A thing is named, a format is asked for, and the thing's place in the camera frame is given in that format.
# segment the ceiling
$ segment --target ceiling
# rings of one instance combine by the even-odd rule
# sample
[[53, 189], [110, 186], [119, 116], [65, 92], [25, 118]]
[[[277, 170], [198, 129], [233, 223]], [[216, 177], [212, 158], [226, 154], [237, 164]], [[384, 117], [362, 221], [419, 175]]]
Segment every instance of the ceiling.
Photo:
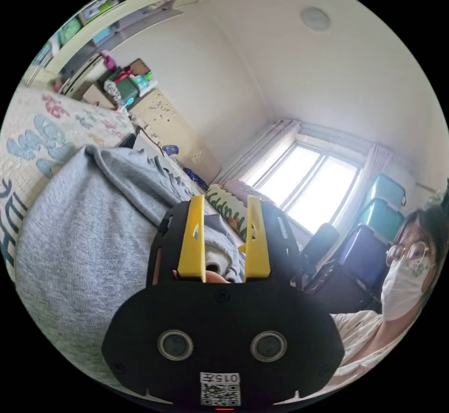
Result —
[[[431, 117], [442, 115], [435, 93], [401, 40], [362, 4], [200, 3], [233, 45], [273, 117], [299, 118], [382, 143], [412, 167], [422, 161]], [[300, 12], [308, 6], [330, 17], [328, 31], [302, 23]]]

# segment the screw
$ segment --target screw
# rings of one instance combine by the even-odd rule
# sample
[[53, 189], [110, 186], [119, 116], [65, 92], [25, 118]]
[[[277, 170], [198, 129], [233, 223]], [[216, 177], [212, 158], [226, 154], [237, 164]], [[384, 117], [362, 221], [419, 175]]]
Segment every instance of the screw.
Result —
[[227, 302], [229, 301], [229, 292], [227, 290], [218, 290], [217, 293], [215, 293], [215, 300], [217, 302]]
[[114, 372], [117, 374], [124, 374], [125, 373], [125, 366], [123, 363], [115, 362], [114, 363]]

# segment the window frame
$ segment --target window frame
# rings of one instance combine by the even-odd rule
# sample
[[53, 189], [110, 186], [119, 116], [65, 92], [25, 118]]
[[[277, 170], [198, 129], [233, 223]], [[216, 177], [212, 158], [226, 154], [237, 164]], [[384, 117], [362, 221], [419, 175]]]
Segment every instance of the window frame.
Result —
[[[293, 151], [296, 148], [303, 148], [306, 150], [314, 151], [315, 153], [318, 153], [319, 156], [315, 163], [312, 165], [312, 167], [307, 171], [305, 176], [302, 178], [302, 180], [297, 184], [297, 186], [292, 190], [290, 195], [282, 202], [282, 204], [279, 206], [280, 209], [282, 209], [287, 215], [289, 213], [289, 210], [293, 207], [294, 203], [301, 197], [301, 195], [305, 192], [309, 184], [313, 181], [321, 167], [324, 165], [324, 163], [328, 160], [329, 157], [333, 157], [335, 159], [338, 159], [339, 161], [343, 161], [349, 165], [352, 165], [356, 168], [356, 172], [354, 174], [354, 177], [351, 181], [351, 184], [346, 191], [345, 196], [343, 197], [341, 203], [339, 204], [337, 210], [332, 215], [332, 218], [330, 219], [329, 223], [334, 224], [337, 216], [341, 212], [343, 206], [345, 205], [346, 201], [348, 200], [348, 197], [350, 193], [352, 192], [357, 179], [360, 175], [360, 172], [362, 170], [360, 163], [356, 162], [355, 160], [348, 158], [340, 153], [334, 153], [331, 150], [325, 150], [324, 148], [317, 147], [315, 145], [311, 144], [305, 144], [300, 141], [295, 141], [288, 149], [285, 151], [285, 153], [257, 180], [257, 182], [254, 184], [254, 188], [256, 190], [259, 190], [273, 175], [274, 173], [281, 167], [281, 165], [286, 161], [286, 159], [293, 153]], [[289, 216], [290, 221], [295, 223], [304, 233], [309, 235], [310, 237], [313, 236], [313, 233], [310, 232], [307, 228], [302, 226], [298, 221], [293, 219]]]

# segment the face mask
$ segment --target face mask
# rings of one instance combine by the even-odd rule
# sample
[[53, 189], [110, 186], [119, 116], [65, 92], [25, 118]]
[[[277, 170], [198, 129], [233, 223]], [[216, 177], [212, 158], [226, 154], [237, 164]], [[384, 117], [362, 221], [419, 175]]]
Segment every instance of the face mask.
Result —
[[422, 297], [422, 284], [429, 271], [429, 258], [393, 261], [382, 286], [382, 315], [387, 321], [408, 313]]

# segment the sheer curtain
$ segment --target sheer curtain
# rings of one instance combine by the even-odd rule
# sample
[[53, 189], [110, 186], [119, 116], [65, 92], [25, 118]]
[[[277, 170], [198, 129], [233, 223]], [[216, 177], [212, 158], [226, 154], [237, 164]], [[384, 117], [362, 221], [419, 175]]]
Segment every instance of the sheer curtain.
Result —
[[354, 224], [355, 218], [362, 206], [366, 192], [371, 187], [379, 173], [381, 173], [391, 160], [392, 152], [379, 144], [374, 144], [369, 150], [365, 165], [357, 179], [354, 188], [348, 196], [343, 209], [335, 219], [334, 227], [342, 237], [348, 234]]
[[281, 157], [282, 153], [294, 143], [301, 127], [300, 121], [291, 119], [278, 120], [269, 125], [254, 143], [234, 157], [213, 182], [224, 185], [231, 179], [250, 181], [251, 176], [260, 172], [267, 162], [272, 160], [275, 162]]

